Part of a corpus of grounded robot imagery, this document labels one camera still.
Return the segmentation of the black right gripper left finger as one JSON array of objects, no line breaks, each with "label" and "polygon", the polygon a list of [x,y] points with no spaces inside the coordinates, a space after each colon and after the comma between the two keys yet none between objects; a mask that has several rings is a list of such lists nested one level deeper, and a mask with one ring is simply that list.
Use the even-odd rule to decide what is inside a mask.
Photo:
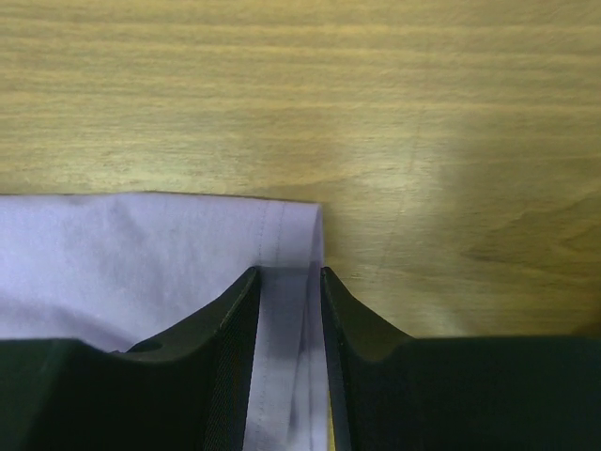
[{"label": "black right gripper left finger", "polygon": [[219,298],[124,352],[76,339],[1,344],[5,450],[240,450],[260,302],[244,272]]}]

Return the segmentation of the lavender t-shirt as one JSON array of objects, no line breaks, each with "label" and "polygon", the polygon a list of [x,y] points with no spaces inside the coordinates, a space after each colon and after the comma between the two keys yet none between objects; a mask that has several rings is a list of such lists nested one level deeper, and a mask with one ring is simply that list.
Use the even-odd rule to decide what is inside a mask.
[{"label": "lavender t-shirt", "polygon": [[317,204],[189,194],[5,195],[1,335],[126,350],[262,270],[244,446],[324,450]]}]

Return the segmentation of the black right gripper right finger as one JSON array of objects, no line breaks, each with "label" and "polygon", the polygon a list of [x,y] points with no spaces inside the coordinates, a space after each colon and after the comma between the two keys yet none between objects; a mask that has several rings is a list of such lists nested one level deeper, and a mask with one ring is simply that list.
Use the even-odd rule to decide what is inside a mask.
[{"label": "black right gripper right finger", "polygon": [[414,338],[321,272],[339,450],[596,450],[600,342]]}]

